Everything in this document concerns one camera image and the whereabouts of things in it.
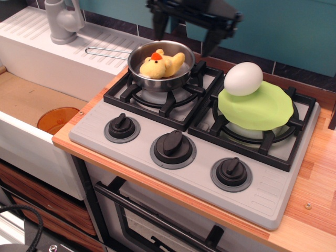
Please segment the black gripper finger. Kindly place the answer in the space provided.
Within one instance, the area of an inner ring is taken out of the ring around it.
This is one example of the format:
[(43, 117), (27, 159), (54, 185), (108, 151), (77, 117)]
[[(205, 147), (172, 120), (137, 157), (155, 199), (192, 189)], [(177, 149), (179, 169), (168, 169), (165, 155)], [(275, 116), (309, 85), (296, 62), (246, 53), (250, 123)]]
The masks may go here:
[(229, 26), (226, 28), (215, 27), (207, 31), (205, 40), (202, 45), (202, 57), (208, 57), (215, 52), (222, 40), (233, 37), (236, 27)]
[(154, 11), (152, 21), (155, 40), (163, 39), (168, 19), (169, 16), (166, 13), (160, 10)]

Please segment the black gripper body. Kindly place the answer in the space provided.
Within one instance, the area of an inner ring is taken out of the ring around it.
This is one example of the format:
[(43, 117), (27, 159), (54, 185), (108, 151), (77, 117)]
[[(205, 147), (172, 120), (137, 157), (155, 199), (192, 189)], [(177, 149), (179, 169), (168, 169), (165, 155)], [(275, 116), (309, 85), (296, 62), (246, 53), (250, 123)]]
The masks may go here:
[(147, 1), (146, 7), (205, 29), (235, 26), (243, 14), (225, 1)]

